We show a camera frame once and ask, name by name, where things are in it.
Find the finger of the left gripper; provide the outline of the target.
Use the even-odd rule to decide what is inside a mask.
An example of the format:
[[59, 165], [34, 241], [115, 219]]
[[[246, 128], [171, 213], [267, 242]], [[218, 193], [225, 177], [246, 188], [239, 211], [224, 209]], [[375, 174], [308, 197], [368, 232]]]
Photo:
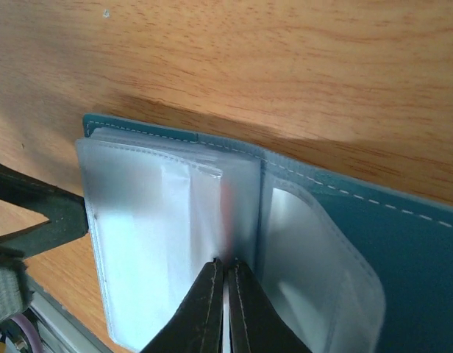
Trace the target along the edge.
[[21, 262], [88, 232], [85, 201], [81, 196], [1, 163], [0, 200], [47, 217], [43, 223], [0, 236], [0, 263]]

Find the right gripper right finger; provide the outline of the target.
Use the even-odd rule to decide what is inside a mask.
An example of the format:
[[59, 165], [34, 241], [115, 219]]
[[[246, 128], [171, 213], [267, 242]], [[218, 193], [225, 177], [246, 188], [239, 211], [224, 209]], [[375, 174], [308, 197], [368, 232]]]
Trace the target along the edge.
[[309, 352], [279, 317], [247, 263], [228, 270], [229, 336], [232, 352]]

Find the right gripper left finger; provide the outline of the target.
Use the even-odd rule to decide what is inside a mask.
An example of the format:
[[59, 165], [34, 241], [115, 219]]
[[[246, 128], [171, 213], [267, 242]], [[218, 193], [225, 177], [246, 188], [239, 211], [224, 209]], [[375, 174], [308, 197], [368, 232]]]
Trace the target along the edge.
[[224, 267], [204, 264], [169, 322], [142, 351], [221, 352], [224, 317]]

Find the teal card holder wallet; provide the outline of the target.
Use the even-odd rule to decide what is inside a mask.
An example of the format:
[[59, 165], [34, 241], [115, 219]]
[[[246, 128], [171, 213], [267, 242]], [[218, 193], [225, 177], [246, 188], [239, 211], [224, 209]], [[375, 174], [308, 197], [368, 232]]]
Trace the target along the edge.
[[313, 352], [453, 352], [453, 207], [259, 146], [94, 113], [76, 142], [113, 342], [244, 260]]

